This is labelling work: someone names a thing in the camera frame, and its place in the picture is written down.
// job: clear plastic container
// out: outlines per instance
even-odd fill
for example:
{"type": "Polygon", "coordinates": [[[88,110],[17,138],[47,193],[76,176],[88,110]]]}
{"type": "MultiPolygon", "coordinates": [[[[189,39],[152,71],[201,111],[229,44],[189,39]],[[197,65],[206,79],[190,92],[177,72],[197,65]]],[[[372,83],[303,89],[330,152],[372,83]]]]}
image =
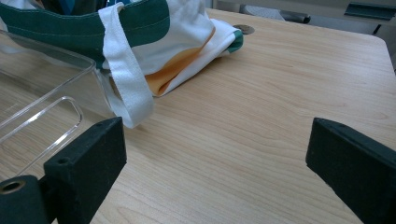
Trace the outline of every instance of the clear plastic container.
{"type": "Polygon", "coordinates": [[[43,163],[114,117],[91,59],[0,31],[0,181],[43,163]]]}

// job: table surface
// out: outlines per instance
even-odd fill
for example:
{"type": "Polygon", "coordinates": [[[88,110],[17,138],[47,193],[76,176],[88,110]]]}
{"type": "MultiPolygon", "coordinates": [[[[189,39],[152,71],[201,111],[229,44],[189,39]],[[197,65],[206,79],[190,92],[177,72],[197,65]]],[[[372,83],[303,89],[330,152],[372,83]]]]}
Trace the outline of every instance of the table surface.
{"type": "Polygon", "coordinates": [[[128,163],[92,223],[361,223],[304,158],[314,117],[396,149],[384,41],[208,13],[255,33],[125,130],[128,163]]]}

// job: bag handle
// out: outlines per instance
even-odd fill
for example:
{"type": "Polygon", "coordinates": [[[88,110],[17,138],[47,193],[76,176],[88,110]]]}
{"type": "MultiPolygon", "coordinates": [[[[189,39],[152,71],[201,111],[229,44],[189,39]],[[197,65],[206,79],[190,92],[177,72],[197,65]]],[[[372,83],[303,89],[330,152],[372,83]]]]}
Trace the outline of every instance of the bag handle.
{"type": "Polygon", "coordinates": [[[124,125],[133,128],[152,113],[154,101],[120,24],[119,12],[123,7],[124,4],[119,2],[98,12],[105,26],[103,53],[123,104],[114,99],[109,102],[114,113],[123,118],[124,125]]]}

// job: black rubber block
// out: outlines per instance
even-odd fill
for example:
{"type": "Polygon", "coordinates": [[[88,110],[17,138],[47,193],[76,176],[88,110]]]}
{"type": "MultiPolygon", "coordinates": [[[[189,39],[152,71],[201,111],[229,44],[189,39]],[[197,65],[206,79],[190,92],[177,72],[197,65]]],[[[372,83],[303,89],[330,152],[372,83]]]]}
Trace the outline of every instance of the black rubber block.
{"type": "Polygon", "coordinates": [[[315,118],[305,160],[361,221],[396,223],[394,150],[344,124],[315,118]]]}
{"type": "Polygon", "coordinates": [[[121,118],[99,122],[44,163],[60,224],[90,223],[126,163],[121,118]]]}

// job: green fabric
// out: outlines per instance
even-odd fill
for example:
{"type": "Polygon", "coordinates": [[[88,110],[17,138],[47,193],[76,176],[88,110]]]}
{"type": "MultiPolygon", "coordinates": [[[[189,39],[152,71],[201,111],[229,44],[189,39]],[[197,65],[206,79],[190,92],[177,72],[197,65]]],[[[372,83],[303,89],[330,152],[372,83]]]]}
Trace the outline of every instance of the green fabric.
{"type": "Polygon", "coordinates": [[[235,41],[227,48],[230,53],[239,50],[244,44],[244,35],[242,34],[242,31],[236,30],[233,34],[235,35],[235,41]]]}
{"type": "MultiPolygon", "coordinates": [[[[0,17],[10,33],[69,49],[90,57],[100,67],[105,28],[98,13],[64,16],[47,10],[18,9],[0,3],[0,17]]],[[[143,0],[128,4],[120,22],[131,47],[163,38],[169,30],[166,0],[143,0]]]]}

